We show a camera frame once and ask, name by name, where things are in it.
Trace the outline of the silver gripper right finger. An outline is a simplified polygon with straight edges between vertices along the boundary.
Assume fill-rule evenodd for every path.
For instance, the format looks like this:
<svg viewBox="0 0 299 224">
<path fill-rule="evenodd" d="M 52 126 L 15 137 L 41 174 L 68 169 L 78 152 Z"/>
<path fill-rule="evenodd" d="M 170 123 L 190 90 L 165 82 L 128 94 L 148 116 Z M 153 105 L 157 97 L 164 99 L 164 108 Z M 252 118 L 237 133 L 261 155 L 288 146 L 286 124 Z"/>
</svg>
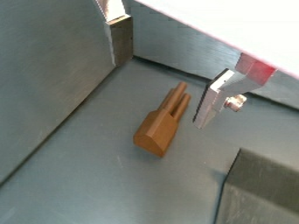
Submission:
<svg viewBox="0 0 299 224">
<path fill-rule="evenodd" d="M 266 63 L 241 53 L 234 70 L 225 68 L 205 86 L 192 118 L 194 126 L 201 129 L 224 108 L 237 112 L 246 101 L 242 94 L 261 88 L 274 71 Z"/>
</svg>

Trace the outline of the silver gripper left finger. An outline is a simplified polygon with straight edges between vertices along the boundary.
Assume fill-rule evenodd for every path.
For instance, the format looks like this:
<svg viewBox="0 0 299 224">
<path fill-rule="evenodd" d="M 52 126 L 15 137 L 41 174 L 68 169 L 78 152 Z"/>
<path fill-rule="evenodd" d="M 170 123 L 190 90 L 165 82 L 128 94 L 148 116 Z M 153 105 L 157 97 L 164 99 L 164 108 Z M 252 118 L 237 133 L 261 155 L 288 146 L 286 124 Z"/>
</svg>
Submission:
<svg viewBox="0 0 299 224">
<path fill-rule="evenodd" d="M 116 67 L 133 57 L 133 19 L 126 14 L 122 0 L 93 0 L 104 17 L 112 63 Z"/>
</svg>

